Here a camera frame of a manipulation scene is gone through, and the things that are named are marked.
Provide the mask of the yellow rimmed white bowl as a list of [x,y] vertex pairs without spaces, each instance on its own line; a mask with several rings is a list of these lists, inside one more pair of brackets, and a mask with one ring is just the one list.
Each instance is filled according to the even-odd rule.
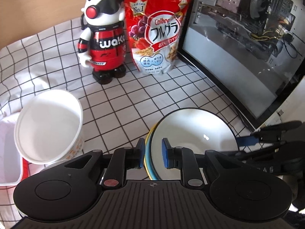
[[159,180],[159,177],[157,173],[155,172],[155,168],[153,167],[152,164],[152,158],[151,158],[151,152],[150,152],[150,138],[151,135],[155,129],[156,125],[153,125],[152,128],[150,129],[148,135],[146,136],[145,139],[145,156],[144,156],[144,166],[146,173],[150,180]]

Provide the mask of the blue enamel bowl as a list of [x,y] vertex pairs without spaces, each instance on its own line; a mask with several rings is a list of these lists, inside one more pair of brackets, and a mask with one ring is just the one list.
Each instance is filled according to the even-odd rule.
[[180,179],[180,171],[165,168],[162,157],[163,138],[171,146],[190,148],[195,154],[206,150],[217,152],[236,151],[236,137],[223,119],[209,111],[183,108],[172,111],[156,123],[150,138],[152,164],[159,180]]

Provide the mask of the white paper noodle cup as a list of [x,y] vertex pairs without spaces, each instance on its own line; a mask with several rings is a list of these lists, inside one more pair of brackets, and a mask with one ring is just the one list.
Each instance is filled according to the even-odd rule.
[[65,90],[48,90],[21,110],[14,128],[20,155],[30,163],[49,165],[73,159],[84,145],[83,108]]

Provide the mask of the red white plastic tray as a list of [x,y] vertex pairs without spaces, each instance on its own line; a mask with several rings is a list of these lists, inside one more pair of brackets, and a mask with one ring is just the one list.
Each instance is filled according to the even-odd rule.
[[14,142],[14,128],[19,114],[1,119],[1,187],[17,185],[29,176],[28,162],[21,157]]

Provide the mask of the white black grid tablecloth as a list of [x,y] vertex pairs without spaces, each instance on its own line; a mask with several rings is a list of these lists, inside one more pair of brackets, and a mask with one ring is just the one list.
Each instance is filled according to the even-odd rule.
[[53,26],[1,47],[1,116],[20,111],[45,90],[67,90],[83,108],[83,152],[111,153],[135,146],[166,114],[180,108],[213,112],[236,136],[249,134],[227,97],[195,67],[175,62],[166,73],[139,72],[130,55],[126,75],[98,84],[92,71],[79,64],[80,19]]

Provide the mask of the red panda robot toy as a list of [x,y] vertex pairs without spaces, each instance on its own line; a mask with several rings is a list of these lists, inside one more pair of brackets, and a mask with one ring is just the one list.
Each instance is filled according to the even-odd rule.
[[83,31],[77,45],[80,64],[92,67],[92,76],[101,85],[124,77],[124,0],[86,0],[81,11]]

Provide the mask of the red Calbee cereal bag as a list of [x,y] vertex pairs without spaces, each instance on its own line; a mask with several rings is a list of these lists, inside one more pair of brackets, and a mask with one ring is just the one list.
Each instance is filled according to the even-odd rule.
[[144,74],[165,74],[175,64],[181,25],[191,0],[125,0],[131,56]]

